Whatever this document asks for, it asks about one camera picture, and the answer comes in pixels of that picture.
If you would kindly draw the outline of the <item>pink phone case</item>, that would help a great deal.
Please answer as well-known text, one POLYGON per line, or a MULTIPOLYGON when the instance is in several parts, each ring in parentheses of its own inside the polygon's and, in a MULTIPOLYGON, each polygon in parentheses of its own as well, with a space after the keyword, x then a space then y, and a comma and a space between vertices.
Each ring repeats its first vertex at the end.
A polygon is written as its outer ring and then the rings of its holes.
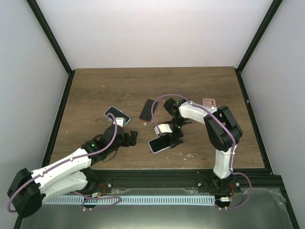
POLYGON ((204 98, 202 100, 202 105, 206 107, 217 107, 216 100, 213 98, 204 98))

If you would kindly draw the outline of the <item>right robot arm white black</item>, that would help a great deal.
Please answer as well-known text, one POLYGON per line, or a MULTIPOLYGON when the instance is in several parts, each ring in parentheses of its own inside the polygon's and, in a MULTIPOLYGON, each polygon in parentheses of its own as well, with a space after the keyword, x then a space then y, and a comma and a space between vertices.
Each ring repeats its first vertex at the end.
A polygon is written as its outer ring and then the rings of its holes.
POLYGON ((243 135, 231 110, 227 106, 206 107, 185 99, 177 102, 172 98, 167 99, 163 107, 172 120, 162 123, 155 130, 169 136, 170 148, 183 143, 181 128, 189 124, 189 120, 205 125, 209 140, 215 148, 212 188, 217 192, 225 191, 232 181, 233 158, 243 135))

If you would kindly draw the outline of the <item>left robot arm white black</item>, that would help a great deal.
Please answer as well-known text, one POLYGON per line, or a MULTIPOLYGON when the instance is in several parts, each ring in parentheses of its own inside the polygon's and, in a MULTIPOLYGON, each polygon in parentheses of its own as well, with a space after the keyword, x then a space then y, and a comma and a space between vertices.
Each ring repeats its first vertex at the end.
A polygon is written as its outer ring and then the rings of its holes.
POLYGON ((91 166, 105 160, 119 147, 135 146, 137 136, 136 131, 127 133, 123 127, 112 124, 103 134, 52 164, 33 171, 19 170, 7 191, 7 211, 26 218, 61 195, 74 191, 93 192, 97 178, 91 166))

